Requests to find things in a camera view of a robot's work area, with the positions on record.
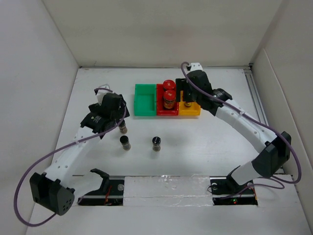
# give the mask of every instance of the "black lid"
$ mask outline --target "black lid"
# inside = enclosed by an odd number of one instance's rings
[[[127,136],[121,136],[121,138],[119,138],[119,141],[121,143],[127,143],[128,142],[128,137]]]
[[[153,143],[153,144],[160,144],[160,143],[161,143],[161,138],[158,137],[158,136],[153,137],[152,143]]]

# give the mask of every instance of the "white table surface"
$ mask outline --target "white table surface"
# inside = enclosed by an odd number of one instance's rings
[[[225,89],[246,111],[257,117],[243,70],[212,68],[205,71],[213,88]],[[179,69],[79,69],[57,147],[71,141],[80,121],[89,112],[88,105],[96,102],[93,89],[109,83],[127,101],[131,114],[126,119],[127,135],[132,148],[128,152],[122,150],[119,143],[121,134],[114,130],[85,157],[76,174],[84,174],[96,167],[110,175],[219,176],[257,156],[254,148],[240,134],[205,111],[201,111],[200,117],[134,117],[136,83],[155,84],[175,78],[182,78]],[[162,139],[159,153],[152,151],[151,139],[154,136]],[[169,196],[183,193],[188,184],[190,181],[176,184],[177,190]],[[166,197],[166,203],[160,198],[154,200],[150,195],[154,186],[148,183],[142,187],[141,190],[146,188],[147,191],[142,191],[139,196],[136,195],[140,188],[134,191],[135,196],[128,198],[128,206],[74,206],[64,216],[56,216],[38,228],[28,228],[26,234],[310,234],[297,193],[291,185],[285,190],[256,188],[259,206],[212,206],[211,196],[203,197],[203,192],[198,191],[200,200],[196,199],[188,207],[181,206],[184,205],[182,203],[173,206],[175,198],[169,201],[168,195],[161,195]],[[195,187],[203,187],[203,184],[192,186]],[[160,197],[159,190],[155,192],[155,196]],[[148,200],[144,203],[139,201],[146,194],[151,203]],[[40,222],[49,215],[50,211],[36,204],[31,222]]]
[[[205,69],[213,88],[223,88],[252,116],[257,117],[243,70]],[[122,149],[118,129],[92,149],[75,174],[97,167],[110,175],[227,175],[252,160],[257,152],[228,124],[202,110],[199,117],[135,117],[135,84],[163,83],[182,78],[179,69],[79,69],[57,147],[72,141],[79,123],[96,103],[93,89],[108,83],[123,94],[131,114],[126,118],[132,146]],[[161,137],[161,151],[152,150],[152,138]]]

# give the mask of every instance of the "screw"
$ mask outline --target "screw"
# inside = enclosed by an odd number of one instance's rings
[[[248,186],[249,189],[253,189],[254,188],[254,185],[251,182],[247,183],[247,186]]]
[[[117,186],[117,190],[123,191],[123,190],[124,190],[124,185],[123,185],[123,184],[119,184],[119,185]]]
[[[211,188],[212,188],[212,190],[217,190],[217,184],[216,183],[212,183],[211,184]]]

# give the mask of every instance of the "plastic tray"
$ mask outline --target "plastic tray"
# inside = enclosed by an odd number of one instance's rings
[[[158,116],[177,116],[179,113],[179,104],[175,102],[174,108],[171,110],[165,109],[163,106],[163,84],[156,85],[156,115]]]
[[[157,115],[157,85],[136,84],[134,98],[135,116]]]
[[[196,102],[192,102],[190,107],[186,107],[182,101],[182,91],[180,92],[179,115],[182,116],[199,116],[201,107]]]

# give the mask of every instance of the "red lid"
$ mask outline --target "red lid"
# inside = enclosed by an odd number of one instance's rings
[[[173,101],[176,99],[176,92],[173,90],[167,90],[164,92],[163,98],[168,101]]]
[[[163,82],[163,88],[166,89],[166,90],[174,90],[175,87],[176,87],[176,84],[172,80],[165,80]]]

